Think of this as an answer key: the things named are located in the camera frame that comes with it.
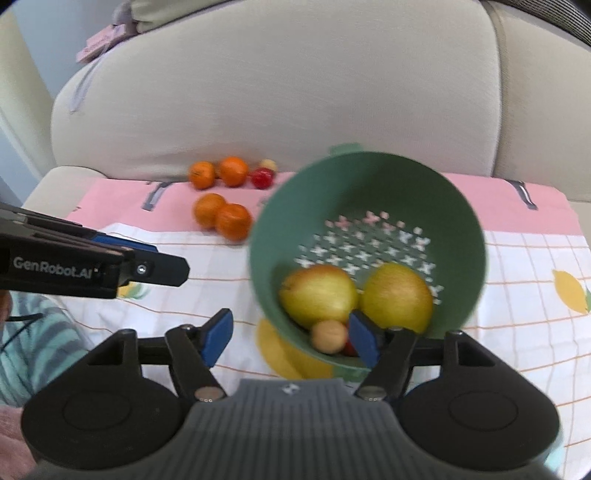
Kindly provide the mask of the small red fruit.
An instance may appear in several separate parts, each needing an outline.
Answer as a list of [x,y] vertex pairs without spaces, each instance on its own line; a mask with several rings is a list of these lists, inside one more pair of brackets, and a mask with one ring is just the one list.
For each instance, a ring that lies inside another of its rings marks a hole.
[[356,351],[356,348],[353,347],[351,340],[347,340],[344,347],[342,347],[341,354],[346,357],[358,357],[359,354]]

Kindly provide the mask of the yellow-green pear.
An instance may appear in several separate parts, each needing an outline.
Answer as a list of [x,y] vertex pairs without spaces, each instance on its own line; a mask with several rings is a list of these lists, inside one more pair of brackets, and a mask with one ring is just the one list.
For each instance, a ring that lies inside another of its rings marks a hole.
[[433,317],[433,295],[426,282],[407,266],[388,263],[377,268],[363,287],[363,314],[380,328],[427,332]]

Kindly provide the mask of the small tan fruit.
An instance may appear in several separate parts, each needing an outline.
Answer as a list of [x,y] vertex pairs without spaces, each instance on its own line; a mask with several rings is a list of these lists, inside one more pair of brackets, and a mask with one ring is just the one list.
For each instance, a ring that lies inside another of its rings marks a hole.
[[345,348],[348,339],[348,328],[339,321],[322,321],[311,328],[311,345],[324,354],[338,354]]

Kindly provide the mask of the orange mandarin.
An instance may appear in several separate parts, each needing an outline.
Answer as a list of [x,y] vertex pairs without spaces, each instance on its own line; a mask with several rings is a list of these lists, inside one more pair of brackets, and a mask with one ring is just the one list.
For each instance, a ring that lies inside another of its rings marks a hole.
[[188,181],[196,190],[207,190],[216,181],[215,167],[211,162],[198,161],[188,169]]
[[249,237],[252,215],[245,206],[226,204],[218,210],[215,217],[215,231],[231,242],[242,242]]
[[226,157],[218,164],[218,176],[226,186],[240,187],[249,176],[249,165],[242,158]]
[[219,194],[208,193],[195,201],[192,213],[197,225],[204,230],[211,230],[215,226],[216,216],[226,200]]

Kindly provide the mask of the green colander bowl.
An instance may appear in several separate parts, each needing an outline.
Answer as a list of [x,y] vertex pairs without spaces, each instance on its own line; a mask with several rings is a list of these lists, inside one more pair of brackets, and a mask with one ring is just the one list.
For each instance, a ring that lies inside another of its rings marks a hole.
[[280,306],[283,279],[327,264],[363,286],[385,263],[413,269],[431,288],[428,337],[464,327],[486,278],[484,233],[467,198],[435,170],[388,153],[346,153],[302,169],[266,200],[249,235],[250,279],[284,351],[307,361],[305,377],[359,381],[367,369],[311,347]]

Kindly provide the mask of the orange mandarin back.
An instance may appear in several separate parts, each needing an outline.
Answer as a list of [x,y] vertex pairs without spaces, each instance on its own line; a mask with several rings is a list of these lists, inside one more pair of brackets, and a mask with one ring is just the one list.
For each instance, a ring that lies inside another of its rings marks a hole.
[[249,165],[242,158],[226,157],[218,164],[218,176],[226,186],[240,187],[249,176]]

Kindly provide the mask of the red cherry tomato fruit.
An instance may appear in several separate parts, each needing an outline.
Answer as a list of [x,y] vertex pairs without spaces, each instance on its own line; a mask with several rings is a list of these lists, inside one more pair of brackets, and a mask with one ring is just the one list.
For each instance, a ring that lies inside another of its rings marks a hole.
[[259,190],[266,190],[273,186],[276,172],[273,169],[266,167],[259,167],[250,172],[250,183],[253,187]]

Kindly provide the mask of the small beige round fruit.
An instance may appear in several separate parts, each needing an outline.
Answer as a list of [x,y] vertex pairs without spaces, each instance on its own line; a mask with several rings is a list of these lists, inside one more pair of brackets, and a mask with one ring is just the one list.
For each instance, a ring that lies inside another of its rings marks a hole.
[[271,159],[263,159],[262,161],[260,161],[259,168],[266,168],[272,170],[273,172],[277,172],[276,162],[274,162]]

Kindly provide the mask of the teal striped cloth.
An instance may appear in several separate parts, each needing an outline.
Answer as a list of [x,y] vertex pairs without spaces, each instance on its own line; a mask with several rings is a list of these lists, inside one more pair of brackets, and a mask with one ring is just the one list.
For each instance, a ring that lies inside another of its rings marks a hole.
[[24,406],[87,354],[73,322],[51,299],[1,292],[1,403]]

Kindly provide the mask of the pink checked lemon cloth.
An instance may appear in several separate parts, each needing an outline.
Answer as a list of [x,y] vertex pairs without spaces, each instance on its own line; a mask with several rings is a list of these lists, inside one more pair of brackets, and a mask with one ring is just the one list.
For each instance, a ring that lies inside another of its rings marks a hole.
[[[590,467],[590,249],[579,225],[583,204],[531,184],[528,209],[506,181],[452,175],[484,229],[487,273],[467,332],[513,366],[556,404],[562,433],[550,464],[576,479]],[[199,325],[221,308],[235,332],[214,371],[225,388],[244,378],[301,380],[358,374],[341,359],[324,362],[287,341],[260,311],[250,284],[249,251],[201,230],[191,209],[199,192],[186,183],[118,181],[78,167],[59,167],[26,206],[108,235],[154,245],[189,264],[180,287],[133,283],[114,300],[61,297],[85,343],[115,331],[161,335]]]

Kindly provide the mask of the pink butterfly book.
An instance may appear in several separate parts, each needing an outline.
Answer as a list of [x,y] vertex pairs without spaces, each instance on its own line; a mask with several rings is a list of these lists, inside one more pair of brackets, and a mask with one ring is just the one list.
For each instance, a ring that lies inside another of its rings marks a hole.
[[108,25],[86,41],[86,46],[76,54],[76,62],[88,63],[133,35],[127,25]]

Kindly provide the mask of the purple plush pouch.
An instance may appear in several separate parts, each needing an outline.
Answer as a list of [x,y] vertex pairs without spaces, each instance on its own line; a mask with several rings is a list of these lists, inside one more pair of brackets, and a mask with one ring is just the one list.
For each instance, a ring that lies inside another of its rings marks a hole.
[[121,25],[133,22],[131,1],[124,0],[114,9],[112,14],[112,24]]

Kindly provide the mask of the beige sofa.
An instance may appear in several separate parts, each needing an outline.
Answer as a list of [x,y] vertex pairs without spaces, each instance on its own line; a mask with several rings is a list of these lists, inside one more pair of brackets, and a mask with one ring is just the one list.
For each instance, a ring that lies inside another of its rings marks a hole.
[[26,207],[65,216],[101,177],[197,160],[294,171],[356,144],[550,185],[590,211],[590,23],[567,1],[239,1],[76,73]]

